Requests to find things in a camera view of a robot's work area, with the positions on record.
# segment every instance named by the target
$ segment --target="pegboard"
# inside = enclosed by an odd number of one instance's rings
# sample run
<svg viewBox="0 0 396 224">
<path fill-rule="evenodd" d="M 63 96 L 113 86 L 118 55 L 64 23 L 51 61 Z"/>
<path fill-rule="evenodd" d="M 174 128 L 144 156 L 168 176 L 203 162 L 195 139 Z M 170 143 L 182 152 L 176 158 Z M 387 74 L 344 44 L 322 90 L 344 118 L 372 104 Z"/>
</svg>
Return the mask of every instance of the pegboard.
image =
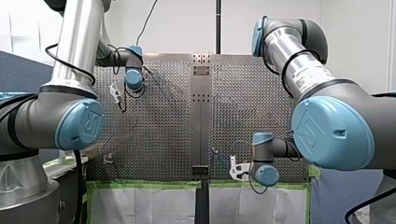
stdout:
<svg viewBox="0 0 396 224">
<path fill-rule="evenodd" d="M 280 77 L 268 71 L 262 59 L 250 56 L 213 55 L 212 120 L 210 146 L 218 152 L 211 158 L 211 176 L 229 179 L 230 154 L 237 163 L 252 160 L 252 136 L 258 132 L 285 135 L 290 120 L 291 99 Z M 303 182 L 303 161 L 276 159 L 283 182 Z"/>
<path fill-rule="evenodd" d="M 89 179 L 191 179 L 191 63 L 190 55 L 145 57 L 152 71 L 144 72 L 146 91 L 138 99 L 127 97 L 123 114 L 109 86 L 123 79 L 124 70 L 114 75 L 113 68 L 95 68 L 105 127 L 87 171 Z M 108 155 L 113 162 L 103 160 Z"/>
<path fill-rule="evenodd" d="M 210 56 L 206 62 L 210 97 L 202 104 L 209 111 L 207 131 L 194 129 L 199 122 L 194 118 L 197 83 L 192 81 L 197 62 L 192 55 L 146 55 L 145 66 L 152 71 L 144 73 L 146 92 L 139 99 L 127 98 L 124 114 L 109 93 L 110 84 L 123 79 L 123 69 L 118 75 L 113 75 L 113 68 L 95 69 L 95 88 L 106 118 L 96 144 L 98 155 L 88 169 L 89 179 L 191 180 L 197 144 L 191 139 L 197 136 L 208 146 L 203 149 L 209 155 L 205 164 L 211 166 L 210 177 L 229 179 L 234 141 L 251 142 L 255 132 L 286 133 L 291 100 L 280 78 L 270 74 L 261 60 L 249 56 Z M 218 152 L 216 156 L 210 156 L 212 149 Z M 113 155 L 113 162 L 104 162 L 108 155 Z M 235 155 L 238 162 L 250 161 L 250 146 L 235 144 Z M 306 178 L 302 162 L 277 159 L 276 166 L 281 181 L 303 182 Z"/>
</svg>

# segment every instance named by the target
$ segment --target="metal stand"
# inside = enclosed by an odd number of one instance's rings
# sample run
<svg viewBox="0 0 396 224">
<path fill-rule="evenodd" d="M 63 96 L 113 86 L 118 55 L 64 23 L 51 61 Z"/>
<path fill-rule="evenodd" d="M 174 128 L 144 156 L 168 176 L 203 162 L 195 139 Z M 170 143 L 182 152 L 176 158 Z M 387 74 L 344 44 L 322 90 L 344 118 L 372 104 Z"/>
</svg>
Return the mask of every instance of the metal stand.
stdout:
<svg viewBox="0 0 396 224">
<path fill-rule="evenodd" d="M 212 78 L 210 55 L 194 54 L 191 76 L 191 165 L 192 178 L 202 186 L 196 191 L 195 224 L 209 223 L 209 121 Z"/>
<path fill-rule="evenodd" d="M 1 223 L 54 224 L 59 221 L 59 184 L 49 180 L 46 190 L 16 205 L 0 208 Z"/>
</svg>

